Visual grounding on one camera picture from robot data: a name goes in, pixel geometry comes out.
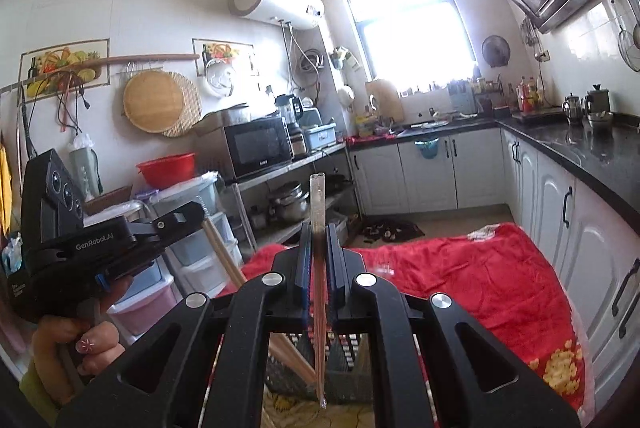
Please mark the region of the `person's left hand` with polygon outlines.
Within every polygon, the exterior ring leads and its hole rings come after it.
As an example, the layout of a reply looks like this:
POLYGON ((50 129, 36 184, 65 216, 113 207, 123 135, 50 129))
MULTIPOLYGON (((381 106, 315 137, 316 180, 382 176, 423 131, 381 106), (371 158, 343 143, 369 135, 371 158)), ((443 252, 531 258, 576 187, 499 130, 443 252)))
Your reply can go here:
POLYGON ((118 329, 108 321, 92 325, 79 318, 45 316, 32 336, 36 374, 56 406, 76 396, 73 377, 96 377, 124 352, 118 329))

